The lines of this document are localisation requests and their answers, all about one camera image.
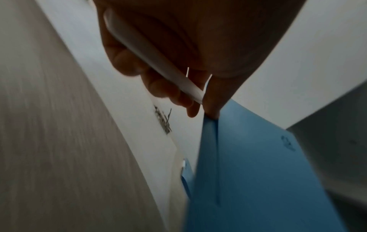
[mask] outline wood grain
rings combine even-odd
[[[0,231],[164,231],[126,141],[33,0],[0,1]]]

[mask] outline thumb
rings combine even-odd
[[[222,107],[231,99],[248,77],[249,75],[234,78],[212,76],[203,98],[205,114],[212,119],[218,119]]]

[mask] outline hand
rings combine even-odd
[[[103,19],[107,8],[137,28],[188,78],[204,89],[205,113],[220,109],[261,65],[305,0],[94,0],[102,42],[113,66],[140,75],[148,91],[169,97],[195,117],[200,105],[115,40]]]

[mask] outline blue folder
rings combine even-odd
[[[186,232],[345,232],[296,139],[234,101],[204,118]]]

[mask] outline white stylus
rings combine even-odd
[[[111,9],[106,10],[104,20],[108,31],[130,51],[161,74],[165,79],[177,85],[194,101],[202,104],[204,92],[190,81],[172,64],[149,40],[133,26],[118,17]]]

